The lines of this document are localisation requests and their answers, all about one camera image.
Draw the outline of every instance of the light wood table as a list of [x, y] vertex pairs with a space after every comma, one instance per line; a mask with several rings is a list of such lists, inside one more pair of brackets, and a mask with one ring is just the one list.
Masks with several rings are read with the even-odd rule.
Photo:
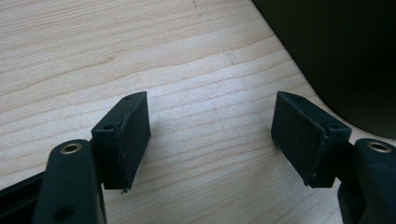
[[109, 223], [342, 222], [338, 183], [306, 188], [271, 140], [277, 91], [329, 110], [251, 1], [2, 1], [0, 46], [0, 189], [147, 91], [152, 137]]

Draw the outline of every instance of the black bracket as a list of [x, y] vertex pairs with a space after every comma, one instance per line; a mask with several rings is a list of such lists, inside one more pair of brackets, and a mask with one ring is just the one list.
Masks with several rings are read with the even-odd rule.
[[90, 142], [60, 144], [44, 173], [0, 191], [0, 223], [106, 223], [102, 183], [130, 189], [149, 138], [147, 93], [123, 97]]
[[345, 223], [396, 223], [396, 147], [348, 142], [351, 129], [304, 97], [280, 91], [271, 135], [306, 185], [330, 188], [338, 177]]

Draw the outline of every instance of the hole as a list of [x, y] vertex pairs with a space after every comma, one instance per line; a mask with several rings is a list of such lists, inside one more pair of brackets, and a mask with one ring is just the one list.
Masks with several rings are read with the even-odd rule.
[[390, 153], [392, 151], [390, 147], [378, 142], [369, 142], [367, 146], [377, 152]]
[[58, 209], [53, 215], [53, 220], [55, 222], [64, 222], [76, 213], [76, 208], [74, 206], [67, 206]]
[[329, 125], [329, 128], [331, 128], [331, 129], [339, 129], [340, 126], [338, 126], [338, 125], [336, 125], [336, 124], [330, 124], [330, 125]]
[[71, 154], [79, 151], [82, 148], [80, 143], [72, 143], [61, 148], [62, 154]]
[[105, 129], [105, 130], [113, 130], [114, 129], [114, 125], [112, 125], [112, 124], [106, 125], [105, 127], [103, 127], [103, 129]]

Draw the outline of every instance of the wooden surface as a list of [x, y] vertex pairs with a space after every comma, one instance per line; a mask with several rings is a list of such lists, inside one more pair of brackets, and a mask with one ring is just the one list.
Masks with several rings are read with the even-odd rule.
[[152, 137], [109, 223], [342, 222], [338, 183], [306, 188], [271, 140], [277, 91], [328, 109], [251, 1], [2, 1], [0, 46], [0, 189], [147, 91]]

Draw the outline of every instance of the wood grain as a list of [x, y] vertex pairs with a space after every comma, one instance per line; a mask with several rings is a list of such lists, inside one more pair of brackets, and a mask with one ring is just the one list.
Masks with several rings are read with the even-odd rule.
[[147, 91], [152, 137], [109, 223], [342, 222], [338, 184], [306, 188], [271, 140], [277, 91], [329, 110], [251, 1], [2, 1], [0, 22], [0, 189]]

